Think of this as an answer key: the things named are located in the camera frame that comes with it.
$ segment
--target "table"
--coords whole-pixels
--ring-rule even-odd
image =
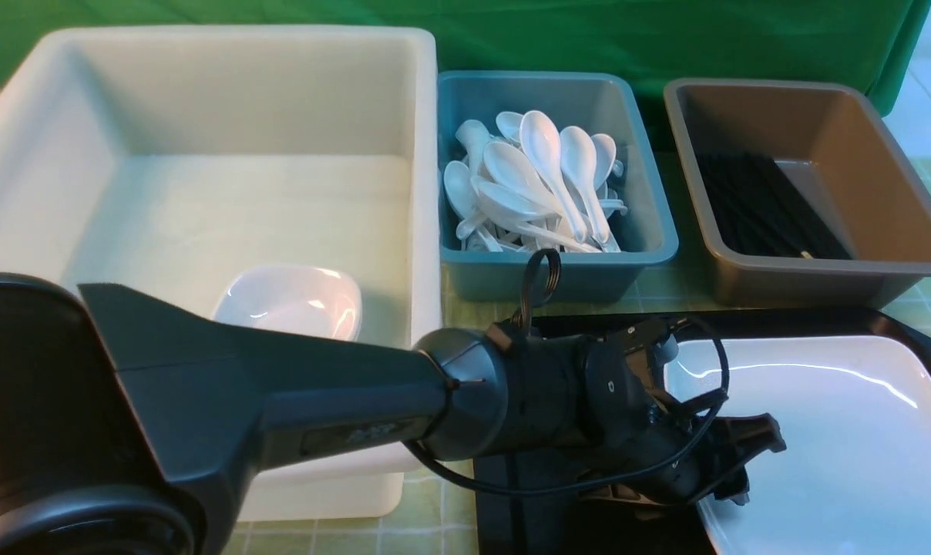
[[[913,159],[931,193],[931,159]],[[665,267],[643,271],[626,298],[611,306],[553,304],[537,314],[661,312],[721,308],[709,298],[704,247],[674,156],[659,156],[660,175],[672,204],[681,249]],[[443,282],[445,324],[485,328],[508,317],[512,303],[468,303]],[[884,312],[931,337],[931,278],[921,281]],[[472,473],[468,462],[451,465]],[[224,555],[476,555],[476,499],[427,470],[406,475],[401,505],[382,519],[239,523]]]

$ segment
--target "teal plastic tray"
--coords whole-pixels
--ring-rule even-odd
[[[542,110],[560,130],[579,126],[589,134],[610,134],[617,142],[617,160],[627,171],[620,180],[610,178],[610,187],[630,210],[623,217],[614,214],[610,227],[623,252],[563,253],[561,282],[553,296],[561,302],[615,302],[643,268],[666,263],[677,253],[677,231],[657,162],[627,82],[595,73],[444,72],[438,77],[440,169],[465,154],[455,130],[466,119],[478,119],[496,133],[497,113],[531,109]],[[458,223],[442,190],[441,257],[456,294],[470,301],[517,300],[529,254],[463,251],[455,238]]]

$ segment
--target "green cloth backdrop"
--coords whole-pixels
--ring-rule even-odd
[[[931,0],[0,0],[0,82],[47,32],[88,25],[406,25],[441,70],[627,79],[667,147],[660,91],[683,76],[833,81],[894,105]]]

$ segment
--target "black tray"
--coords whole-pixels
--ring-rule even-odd
[[[544,337],[603,334],[634,325],[654,314],[536,318]],[[869,308],[771,309],[702,312],[722,338],[880,336],[905,345],[931,375],[931,338]],[[678,341],[705,338],[692,326]],[[655,377],[660,379],[660,368]],[[544,449],[480,458],[476,478],[515,488],[568,484],[581,470],[557,452]],[[697,510],[666,519],[639,521],[621,503],[579,503],[575,496],[506,499],[476,496],[480,555],[714,554]]]

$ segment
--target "large white container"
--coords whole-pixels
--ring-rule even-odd
[[[0,95],[0,271],[207,317],[250,267],[337,268],[359,341],[408,347],[441,324],[435,91],[420,29],[56,32]],[[385,446],[265,472],[240,518],[380,516],[416,466]]]

